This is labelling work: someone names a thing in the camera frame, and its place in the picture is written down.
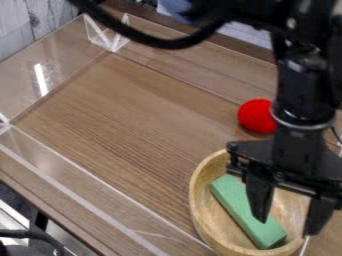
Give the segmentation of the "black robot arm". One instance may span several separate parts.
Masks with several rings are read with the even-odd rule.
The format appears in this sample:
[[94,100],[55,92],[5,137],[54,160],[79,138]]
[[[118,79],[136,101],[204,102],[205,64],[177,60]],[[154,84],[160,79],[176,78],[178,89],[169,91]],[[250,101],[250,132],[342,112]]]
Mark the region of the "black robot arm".
[[240,21],[272,34],[279,71],[275,137],[228,144],[229,171],[241,176],[254,217],[265,221],[277,187],[312,198],[307,235],[342,209],[342,157],[325,131],[342,106],[340,0],[194,0],[190,16]]

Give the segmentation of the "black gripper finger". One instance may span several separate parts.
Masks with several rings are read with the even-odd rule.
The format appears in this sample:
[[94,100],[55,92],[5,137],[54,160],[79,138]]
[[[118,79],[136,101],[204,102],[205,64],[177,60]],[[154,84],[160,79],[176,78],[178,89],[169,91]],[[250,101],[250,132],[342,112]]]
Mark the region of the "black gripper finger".
[[313,198],[305,225],[305,235],[316,236],[328,224],[336,210],[337,200],[329,197]]
[[252,164],[245,182],[253,216],[261,223],[267,223],[275,197],[273,175],[264,165]]

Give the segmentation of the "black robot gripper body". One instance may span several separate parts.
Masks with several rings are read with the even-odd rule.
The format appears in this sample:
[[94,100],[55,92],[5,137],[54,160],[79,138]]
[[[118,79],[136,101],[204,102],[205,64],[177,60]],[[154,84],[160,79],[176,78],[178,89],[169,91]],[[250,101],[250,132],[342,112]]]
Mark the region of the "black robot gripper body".
[[275,189],[342,202],[342,158],[325,141],[336,113],[320,119],[277,115],[275,118],[279,127],[272,138],[228,143],[228,171],[245,182],[249,166],[264,165],[273,175]]

